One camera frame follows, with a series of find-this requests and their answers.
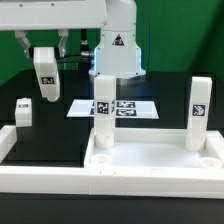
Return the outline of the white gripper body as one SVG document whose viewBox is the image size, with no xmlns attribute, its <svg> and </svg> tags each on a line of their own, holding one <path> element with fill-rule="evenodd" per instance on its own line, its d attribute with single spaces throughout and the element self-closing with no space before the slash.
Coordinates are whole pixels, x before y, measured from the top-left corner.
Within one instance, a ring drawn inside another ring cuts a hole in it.
<svg viewBox="0 0 224 224">
<path fill-rule="evenodd" d="M 0 30 L 101 28 L 105 0 L 0 0 Z"/>
</svg>

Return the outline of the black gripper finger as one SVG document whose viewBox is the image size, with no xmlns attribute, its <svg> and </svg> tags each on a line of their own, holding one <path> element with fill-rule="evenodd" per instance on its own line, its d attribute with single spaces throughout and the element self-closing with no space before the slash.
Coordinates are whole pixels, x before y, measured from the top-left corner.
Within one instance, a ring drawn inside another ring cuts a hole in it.
<svg viewBox="0 0 224 224">
<path fill-rule="evenodd" d="M 66 54 L 66 42 L 68 39 L 68 30 L 67 29 L 61 29 L 58 31 L 58 35 L 60 37 L 60 41 L 58 45 L 54 48 L 55 50 L 55 57 L 56 58 L 63 58 Z"/>
<path fill-rule="evenodd" d="M 30 43 L 26 36 L 25 31 L 16 31 L 15 37 L 20 43 L 20 45 L 24 48 L 24 54 L 27 58 L 31 59 L 34 56 L 34 46 Z"/>
</svg>

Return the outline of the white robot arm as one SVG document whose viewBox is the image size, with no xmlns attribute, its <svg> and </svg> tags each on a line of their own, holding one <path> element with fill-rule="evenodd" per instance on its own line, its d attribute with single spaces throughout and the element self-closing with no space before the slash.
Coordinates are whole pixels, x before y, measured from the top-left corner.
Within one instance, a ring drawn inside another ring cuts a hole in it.
<svg viewBox="0 0 224 224">
<path fill-rule="evenodd" d="M 92 75 L 133 78 L 146 73 L 136 44 L 134 0 L 0 0 L 0 31 L 13 31 L 26 49 L 31 30 L 57 30 L 63 49 L 71 29 L 99 28 Z"/>
</svg>

